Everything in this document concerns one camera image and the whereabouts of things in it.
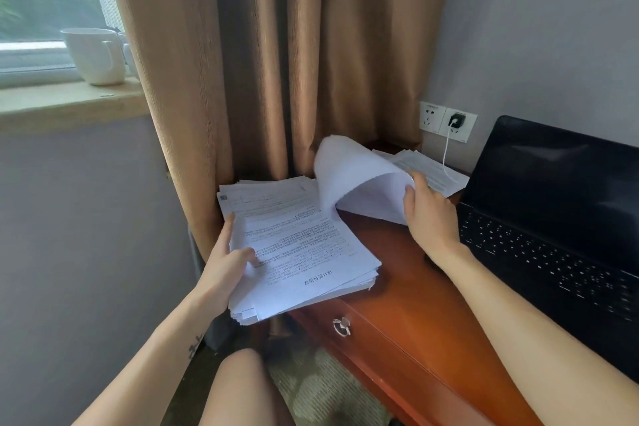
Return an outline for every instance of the laptop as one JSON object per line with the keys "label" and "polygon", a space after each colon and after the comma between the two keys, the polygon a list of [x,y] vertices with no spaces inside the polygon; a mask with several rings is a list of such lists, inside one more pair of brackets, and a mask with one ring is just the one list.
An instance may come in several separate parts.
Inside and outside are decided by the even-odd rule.
{"label": "laptop", "polygon": [[639,148],[501,116],[458,218],[480,262],[639,382]]}

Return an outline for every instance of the cup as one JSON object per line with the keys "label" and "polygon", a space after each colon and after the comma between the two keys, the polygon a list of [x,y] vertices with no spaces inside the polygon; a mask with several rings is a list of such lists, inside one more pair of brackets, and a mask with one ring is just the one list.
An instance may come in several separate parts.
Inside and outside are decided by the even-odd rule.
{"label": "cup", "polygon": [[117,32],[110,29],[71,28],[60,31],[80,76],[95,86],[124,81],[126,67]]}
{"label": "cup", "polygon": [[128,70],[131,72],[131,75],[135,76],[137,79],[140,77],[137,74],[137,68],[135,67],[135,61],[133,60],[133,52],[131,51],[131,44],[128,42],[128,38],[124,32],[118,32],[117,36],[122,43],[122,52],[124,53],[124,61],[126,61],[126,65],[128,66]]}

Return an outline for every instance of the knee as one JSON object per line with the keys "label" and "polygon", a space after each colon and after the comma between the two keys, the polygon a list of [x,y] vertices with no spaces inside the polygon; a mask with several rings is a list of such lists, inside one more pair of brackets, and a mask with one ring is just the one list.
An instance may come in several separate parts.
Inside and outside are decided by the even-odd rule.
{"label": "knee", "polygon": [[220,364],[220,368],[241,368],[244,370],[262,370],[263,367],[262,357],[253,349],[238,350]]}

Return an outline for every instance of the hand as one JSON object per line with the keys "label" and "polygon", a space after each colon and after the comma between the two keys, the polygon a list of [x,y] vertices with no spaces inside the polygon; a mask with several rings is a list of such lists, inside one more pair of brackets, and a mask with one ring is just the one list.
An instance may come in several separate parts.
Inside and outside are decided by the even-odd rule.
{"label": "hand", "polygon": [[428,187],[421,172],[409,172],[415,188],[406,186],[404,213],[413,239],[436,264],[461,247],[455,206]]}
{"label": "hand", "polygon": [[224,223],[202,276],[194,289],[194,292],[204,299],[205,305],[211,310],[212,319],[228,308],[229,296],[244,274],[246,263],[257,262],[253,248],[229,252],[234,221],[235,214],[231,213]]}

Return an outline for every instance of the window sill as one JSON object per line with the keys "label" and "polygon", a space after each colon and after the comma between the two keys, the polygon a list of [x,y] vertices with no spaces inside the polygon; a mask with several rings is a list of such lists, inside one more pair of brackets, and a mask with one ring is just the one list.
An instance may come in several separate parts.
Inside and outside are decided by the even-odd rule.
{"label": "window sill", "polygon": [[30,134],[148,115],[142,85],[85,82],[0,89],[0,133]]}

